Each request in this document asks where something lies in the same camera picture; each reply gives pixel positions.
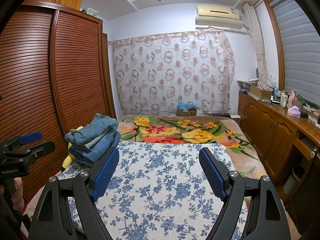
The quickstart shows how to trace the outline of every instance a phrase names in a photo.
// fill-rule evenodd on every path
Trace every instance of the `pink vase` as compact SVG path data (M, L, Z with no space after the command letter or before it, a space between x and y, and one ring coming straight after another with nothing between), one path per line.
M288 109L297 105L297 92L295 90L291 90L291 95L288 100Z

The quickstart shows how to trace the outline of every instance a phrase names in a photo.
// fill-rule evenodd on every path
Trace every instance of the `trash bin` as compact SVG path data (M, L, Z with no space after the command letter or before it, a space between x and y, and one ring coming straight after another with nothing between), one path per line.
M295 165L292 169L292 173L290 174L289 178L285 182L283 186L283 191L285 194L289 195L290 192L294 189L297 183L300 181L304 174L305 170L300 165Z

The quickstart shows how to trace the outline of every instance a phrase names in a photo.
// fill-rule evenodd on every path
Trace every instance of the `blue gripper pad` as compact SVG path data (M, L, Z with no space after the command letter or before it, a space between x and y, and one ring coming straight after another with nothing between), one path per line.
M203 148L199 151L199 162L214 195L224 201L227 197L224 180Z
M42 134L40 132L34 132L21 137L19 143L21 145L27 145L42 139Z
M98 200L98 198L104 196L118 163L119 150L117 148L114 148L94 180L94 189L91 197L95 202Z

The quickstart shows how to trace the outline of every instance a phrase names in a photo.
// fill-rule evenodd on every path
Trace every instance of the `yellow plush toy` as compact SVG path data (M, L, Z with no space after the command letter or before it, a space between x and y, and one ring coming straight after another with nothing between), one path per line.
M83 128L83 126L79 126L76 130L80 130L82 128ZM71 147L71 145L72 145L71 143L68 144L68 152L69 152L69 148ZM64 171L66 168L68 168L74 159L75 159L75 157L69 152L69 155L63 161L61 171Z

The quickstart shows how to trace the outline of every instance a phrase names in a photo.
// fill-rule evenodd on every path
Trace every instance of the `white wall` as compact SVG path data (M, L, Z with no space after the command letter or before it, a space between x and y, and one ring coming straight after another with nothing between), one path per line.
M122 40L137 36L152 35L157 33L183 32L196 30L195 17L197 16L196 6L198 4L172 4L142 9L136 13L128 14L109 22L110 41ZM239 86L236 80L255 78L257 59L253 42L247 31L242 28L239 31L226 31L227 37L233 49L236 59L236 70L230 91L230 105L233 113L238 107ZM111 53L109 53L110 66L113 66ZM123 115L120 109L119 99L115 93L115 78L113 67L110 68L114 103L116 106L117 118L120 120Z
M100 17L99 15L96 16L96 18L102 20L102 32L109 35L110 33L110 23L105 18Z
M110 41L110 22L106 20L105 18L100 17L99 15L96 16L96 18L102 20L102 31L103 33L106 33L108 35L108 40ZM116 89L116 80L115 80L115 74L113 70L113 60L112 60L112 49L111 46L108 46L108 56L109 56L109 69L110 69L110 79L111 79L111 87L112 87L112 96L115 104L115 111L116 116L118 120L123 119L122 110L120 107L119 98L117 95L117 89Z
M261 26L264 48L266 52L266 62L268 75L276 78L277 86L279 85L279 68L278 68L278 54L276 47L276 38L272 28L272 23L265 3L259 4L256 8L258 19Z

